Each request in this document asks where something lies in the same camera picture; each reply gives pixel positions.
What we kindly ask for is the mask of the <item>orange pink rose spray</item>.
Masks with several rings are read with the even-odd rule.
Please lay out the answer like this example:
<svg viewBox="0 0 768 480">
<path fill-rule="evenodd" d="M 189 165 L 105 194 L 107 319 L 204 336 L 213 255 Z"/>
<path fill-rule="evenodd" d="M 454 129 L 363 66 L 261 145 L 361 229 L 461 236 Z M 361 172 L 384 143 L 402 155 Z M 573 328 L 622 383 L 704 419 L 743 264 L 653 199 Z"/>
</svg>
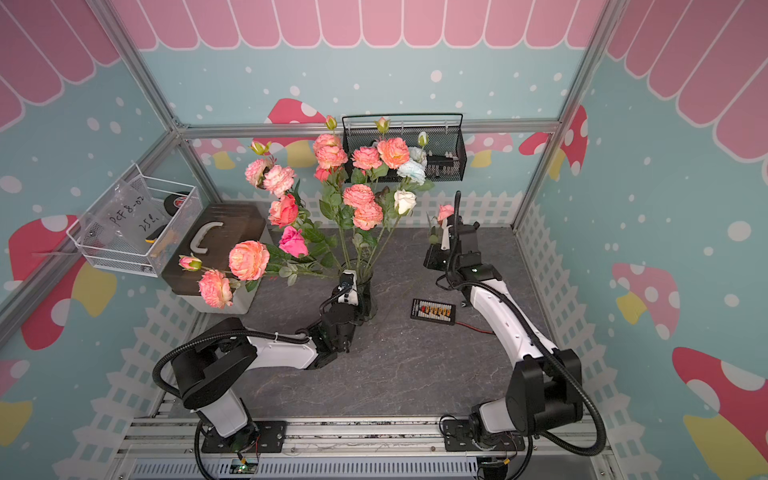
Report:
<svg viewBox="0 0 768 480">
<path fill-rule="evenodd" d="M 376 122 L 376 126 L 380 133 L 386 134 L 389 130 L 389 121 L 382 116 Z M 384 192 L 403 189 L 415 193 L 418 185 L 397 174 L 397 168 L 409 158 L 408 148 L 409 146 L 402 138 L 395 137 L 381 139 L 375 147 L 362 147 L 355 150 L 352 157 L 345 152 L 347 163 L 344 168 L 347 172 L 339 176 L 342 206 L 337 209 L 336 219 L 342 229 L 351 232 L 357 265 L 363 261 L 367 263 L 371 249 L 376 245 L 380 228 L 375 227 L 369 231 L 359 230 L 353 222 L 355 209 Z"/>
</svg>

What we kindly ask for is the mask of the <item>clear glass vase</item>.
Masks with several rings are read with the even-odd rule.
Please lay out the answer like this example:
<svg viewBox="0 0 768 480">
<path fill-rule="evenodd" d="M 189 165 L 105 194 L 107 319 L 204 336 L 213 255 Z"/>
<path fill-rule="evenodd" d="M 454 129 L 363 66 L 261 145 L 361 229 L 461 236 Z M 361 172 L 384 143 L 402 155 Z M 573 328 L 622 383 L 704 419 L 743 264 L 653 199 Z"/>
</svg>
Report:
<svg viewBox="0 0 768 480">
<path fill-rule="evenodd" d="M 355 261 L 342 266 L 340 275 L 344 270 L 354 270 L 357 275 L 357 288 L 359 293 L 359 305 L 354 307 L 354 321 L 357 324 L 368 322 L 374 318 L 377 312 L 377 304 L 372 291 L 373 273 L 368 264 L 363 261 L 357 265 Z"/>
</svg>

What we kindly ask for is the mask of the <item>pink rose stem bunch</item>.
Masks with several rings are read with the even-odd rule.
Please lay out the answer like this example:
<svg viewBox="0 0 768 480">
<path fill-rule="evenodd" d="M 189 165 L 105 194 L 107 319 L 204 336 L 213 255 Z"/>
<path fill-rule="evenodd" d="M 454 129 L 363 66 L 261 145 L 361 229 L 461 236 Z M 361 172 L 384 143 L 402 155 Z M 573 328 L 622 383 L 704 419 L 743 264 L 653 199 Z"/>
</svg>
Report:
<svg viewBox="0 0 768 480">
<path fill-rule="evenodd" d="M 183 272 L 201 273 L 196 281 L 198 293 L 208 307 L 232 307 L 238 289 L 252 289 L 263 277 L 285 278 L 289 286 L 294 285 L 299 277 L 290 280 L 281 276 L 282 262 L 278 246 L 255 240 L 236 244 L 230 250 L 227 261 L 228 268 L 222 270 L 205 266 L 200 258 L 193 255 L 181 255 L 178 260 Z"/>
</svg>

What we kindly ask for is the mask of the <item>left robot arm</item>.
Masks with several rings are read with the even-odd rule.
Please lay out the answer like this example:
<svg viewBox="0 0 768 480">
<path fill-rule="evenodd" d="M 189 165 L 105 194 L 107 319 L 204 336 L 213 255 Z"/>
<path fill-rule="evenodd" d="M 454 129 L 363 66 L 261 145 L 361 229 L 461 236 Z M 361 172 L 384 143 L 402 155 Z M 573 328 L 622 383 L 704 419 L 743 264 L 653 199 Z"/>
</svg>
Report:
<svg viewBox="0 0 768 480">
<path fill-rule="evenodd" d="M 199 417 L 207 444 L 243 453 L 263 438 L 245 403 L 233 391 L 254 369 L 320 369 L 350 351 L 355 329 L 372 311 L 365 297 L 347 291 L 321 303 L 320 318 L 293 335 L 248 329 L 229 317 L 162 356 L 152 371 L 161 390 Z"/>
</svg>

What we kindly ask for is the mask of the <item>magenta rose stem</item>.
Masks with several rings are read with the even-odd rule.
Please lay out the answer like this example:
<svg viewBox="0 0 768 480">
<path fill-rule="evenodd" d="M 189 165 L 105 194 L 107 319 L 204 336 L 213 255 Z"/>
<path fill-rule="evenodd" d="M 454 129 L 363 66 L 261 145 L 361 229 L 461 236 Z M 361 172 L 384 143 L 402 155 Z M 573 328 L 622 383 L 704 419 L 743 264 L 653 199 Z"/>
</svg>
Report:
<svg viewBox="0 0 768 480">
<path fill-rule="evenodd" d="M 315 228 L 286 227 L 278 244 L 280 275 L 290 280 L 298 276 L 335 278 L 341 263 L 334 252 L 334 241 L 334 237 Z"/>
</svg>

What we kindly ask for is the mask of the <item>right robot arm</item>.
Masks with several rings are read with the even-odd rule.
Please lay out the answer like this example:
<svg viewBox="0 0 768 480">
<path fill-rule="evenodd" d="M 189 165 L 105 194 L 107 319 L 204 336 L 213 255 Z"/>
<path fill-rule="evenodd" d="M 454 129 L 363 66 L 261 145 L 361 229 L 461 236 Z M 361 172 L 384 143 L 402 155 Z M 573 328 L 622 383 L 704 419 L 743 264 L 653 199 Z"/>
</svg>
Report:
<svg viewBox="0 0 768 480">
<path fill-rule="evenodd" d="M 530 440 L 543 437 L 580 456 L 596 456 L 607 444 L 607 429 L 595 402 L 582 385 L 582 366 L 571 349 L 561 349 L 540 332 L 512 298 L 502 275 L 482 260 L 477 243 L 480 224 L 467 224 L 460 215 L 461 193 L 454 196 L 453 212 L 441 221 L 444 238 L 433 246 L 425 266 L 443 273 L 436 285 L 457 291 L 490 326 L 512 365 L 503 398 L 472 408 L 472 440 L 488 448 L 504 434 Z M 588 413 L 596 438 L 577 446 L 553 430 L 577 423 Z"/>
</svg>

